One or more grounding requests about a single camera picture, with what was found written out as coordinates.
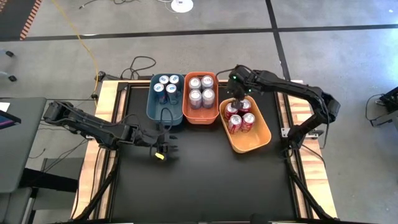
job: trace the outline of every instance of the red can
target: red can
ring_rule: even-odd
[[[226,105],[224,115],[227,120],[229,120],[232,115],[237,114],[237,113],[238,113],[238,109],[233,108],[232,103],[228,103]]]
[[[242,132],[250,131],[250,129],[253,127],[255,120],[256,120],[256,117],[254,117],[254,115],[252,113],[247,113],[247,114],[243,115],[242,125],[241,125]]]
[[[228,131],[230,134],[235,134],[239,131],[242,125],[242,118],[239,115],[232,115],[228,121]]]
[[[242,108],[239,109],[239,111],[240,111],[240,112],[243,112],[243,113],[249,113],[250,110],[251,110],[251,103],[250,103],[250,101],[249,101],[249,100],[242,100],[241,103],[242,103],[243,105],[242,105]]]

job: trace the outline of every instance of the yellow tag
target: yellow tag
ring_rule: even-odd
[[[159,159],[164,160],[164,156],[158,152],[155,153],[155,156],[158,157]]]

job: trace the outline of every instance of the wheel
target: wheel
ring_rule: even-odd
[[[8,77],[8,79],[12,82],[17,81],[17,77],[15,77],[14,75],[11,75],[10,77]]]
[[[14,56],[14,53],[12,53],[12,52],[10,52],[10,51],[6,51],[6,55],[12,57],[12,56]]]

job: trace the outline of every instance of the yellow cable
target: yellow cable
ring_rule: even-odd
[[[87,50],[87,52],[90,55],[91,59],[93,59],[93,63],[94,63],[94,67],[95,67],[95,75],[96,75],[95,87],[94,87],[93,93],[96,93],[97,88],[98,88],[98,64],[97,64],[97,61],[95,60],[95,57],[94,57],[93,53],[91,53],[89,48],[85,45],[84,41],[80,38],[80,34],[77,31],[76,27],[70,21],[69,17],[65,14],[65,12],[62,9],[62,7],[58,4],[57,0],[51,0],[51,1],[53,2],[54,6],[61,12],[61,14],[65,18],[65,20],[69,23],[69,26],[73,29],[73,31],[76,34],[77,38],[79,39],[80,43]]]

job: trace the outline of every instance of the can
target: can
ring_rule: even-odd
[[[169,82],[177,87],[177,91],[181,91],[180,77],[178,75],[170,76]]]
[[[230,134],[237,133],[241,128],[241,125],[242,125],[242,118],[237,114],[232,115],[228,121],[228,132]]]
[[[239,109],[240,112],[248,113],[251,110],[251,103],[249,100],[242,100],[242,108]]]
[[[225,107],[224,115],[227,120],[231,118],[232,115],[237,114],[238,109],[232,107],[232,103],[228,103]]]
[[[166,86],[169,83],[169,77],[167,75],[162,75],[159,78],[159,82]]]
[[[200,90],[192,90],[189,93],[189,101],[191,108],[197,110],[201,107],[201,93]]]
[[[154,90],[156,92],[156,95],[159,99],[159,103],[160,104],[165,104],[167,103],[167,97],[166,97],[166,93],[164,91],[164,85],[161,83],[156,83],[154,86]]]
[[[213,85],[214,85],[214,81],[211,76],[206,75],[201,79],[201,86],[203,89],[207,89],[207,88],[213,89]]]
[[[252,113],[247,113],[242,117],[242,132],[248,132],[253,127],[256,117]]]
[[[177,99],[177,87],[174,84],[168,84],[166,87],[167,96],[171,105],[178,103]]]
[[[215,94],[212,89],[203,90],[201,98],[204,108],[210,109],[214,106]]]
[[[189,89],[192,90],[200,90],[201,89],[201,83],[199,78],[191,78],[189,80]]]

